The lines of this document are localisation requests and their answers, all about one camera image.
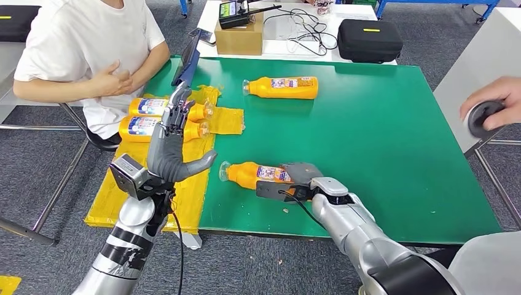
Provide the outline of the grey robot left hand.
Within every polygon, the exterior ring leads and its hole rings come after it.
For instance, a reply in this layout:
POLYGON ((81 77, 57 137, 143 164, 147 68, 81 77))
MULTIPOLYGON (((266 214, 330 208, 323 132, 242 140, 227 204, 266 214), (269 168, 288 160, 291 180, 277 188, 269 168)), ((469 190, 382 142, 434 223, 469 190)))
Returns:
POLYGON ((168 183, 178 183, 209 169, 217 157, 215 150, 201 158, 186 162, 182 148, 188 113, 195 104, 187 99, 191 88, 186 82, 176 86, 161 120, 156 123, 147 154, 148 172, 168 183))

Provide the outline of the person's hand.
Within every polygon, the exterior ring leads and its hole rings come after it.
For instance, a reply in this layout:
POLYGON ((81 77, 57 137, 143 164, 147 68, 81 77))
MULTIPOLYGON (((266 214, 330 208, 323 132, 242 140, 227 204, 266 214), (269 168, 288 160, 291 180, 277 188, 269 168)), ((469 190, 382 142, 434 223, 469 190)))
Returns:
POLYGON ((460 107, 464 120, 475 105, 488 100, 503 100, 505 108, 484 121, 484 129, 493 130, 509 124, 520 123, 520 78, 503 76, 472 93, 460 107))

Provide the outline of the person's right hand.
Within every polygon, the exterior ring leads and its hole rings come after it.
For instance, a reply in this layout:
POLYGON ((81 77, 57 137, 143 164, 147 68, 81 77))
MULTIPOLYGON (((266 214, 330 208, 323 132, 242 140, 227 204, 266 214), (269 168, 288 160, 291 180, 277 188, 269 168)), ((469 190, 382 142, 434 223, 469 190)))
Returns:
POLYGON ((120 61, 116 60, 107 68, 96 73, 89 81, 91 98, 117 96, 127 93, 132 86, 128 70, 118 71, 120 61))

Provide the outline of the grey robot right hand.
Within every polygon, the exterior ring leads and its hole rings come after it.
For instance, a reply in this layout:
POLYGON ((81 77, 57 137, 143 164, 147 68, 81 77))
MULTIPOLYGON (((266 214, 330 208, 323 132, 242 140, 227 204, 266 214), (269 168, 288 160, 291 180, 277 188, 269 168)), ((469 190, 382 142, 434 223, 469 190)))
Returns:
POLYGON ((283 168, 294 184, 309 187, 313 178, 323 177, 324 175, 316 166, 306 162, 282 163, 283 168))

